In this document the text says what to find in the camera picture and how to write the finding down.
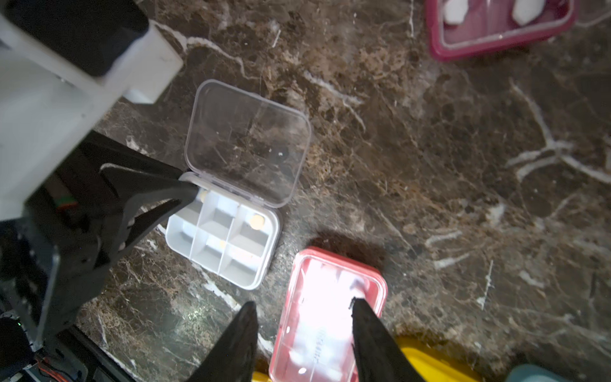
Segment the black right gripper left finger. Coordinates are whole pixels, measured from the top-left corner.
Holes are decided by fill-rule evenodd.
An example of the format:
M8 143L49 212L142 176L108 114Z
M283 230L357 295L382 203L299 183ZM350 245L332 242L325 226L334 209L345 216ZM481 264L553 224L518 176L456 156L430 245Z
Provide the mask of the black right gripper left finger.
M256 303L246 302L187 381L251 381L258 330Z

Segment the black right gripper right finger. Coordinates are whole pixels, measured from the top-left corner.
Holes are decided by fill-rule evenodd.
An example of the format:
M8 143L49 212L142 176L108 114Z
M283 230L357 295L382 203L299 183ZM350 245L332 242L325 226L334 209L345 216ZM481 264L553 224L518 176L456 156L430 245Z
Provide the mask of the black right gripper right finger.
M353 353L358 380L424 382L369 303L365 299L354 298L351 307Z

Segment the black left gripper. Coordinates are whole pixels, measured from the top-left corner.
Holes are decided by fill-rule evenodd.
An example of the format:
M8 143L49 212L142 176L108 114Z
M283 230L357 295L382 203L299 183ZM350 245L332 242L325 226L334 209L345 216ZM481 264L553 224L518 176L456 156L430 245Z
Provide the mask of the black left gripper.
M159 223L194 202L181 170L91 132L1 223L1 378L35 367L53 381L49 346L68 335L111 268Z

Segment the white pillbox with amber lid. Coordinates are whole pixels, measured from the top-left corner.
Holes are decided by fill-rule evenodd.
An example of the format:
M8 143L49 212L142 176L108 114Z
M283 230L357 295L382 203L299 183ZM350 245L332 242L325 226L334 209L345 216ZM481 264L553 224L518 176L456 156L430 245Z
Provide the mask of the white pillbox with amber lid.
M302 341L295 337L289 343L288 338L288 335L283 339L278 337L274 348L267 347L267 350L272 353L278 352L278 356L272 357L273 360L280 361L284 353L297 350L298 359L304 361L305 358L300 356L301 353L305 353L307 357L310 353L316 353L317 351L316 347L319 340L306 337ZM414 339L399 337L397 344L405 358L425 381L482 381L482 377L469 366L460 364Z

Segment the red pillbox clear lid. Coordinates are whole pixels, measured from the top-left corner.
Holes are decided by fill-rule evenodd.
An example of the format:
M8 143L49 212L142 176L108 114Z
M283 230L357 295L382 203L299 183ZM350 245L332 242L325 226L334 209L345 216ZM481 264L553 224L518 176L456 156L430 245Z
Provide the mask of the red pillbox clear lid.
M388 285L375 268L308 247L295 256L269 376L273 381L356 381L353 299L380 315Z

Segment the teal rectangular pillbox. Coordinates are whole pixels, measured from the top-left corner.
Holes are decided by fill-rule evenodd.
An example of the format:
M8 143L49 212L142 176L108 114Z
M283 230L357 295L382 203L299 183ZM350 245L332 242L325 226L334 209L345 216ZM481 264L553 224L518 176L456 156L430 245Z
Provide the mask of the teal rectangular pillbox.
M522 364L511 370L505 382L569 382L559 375L534 364Z

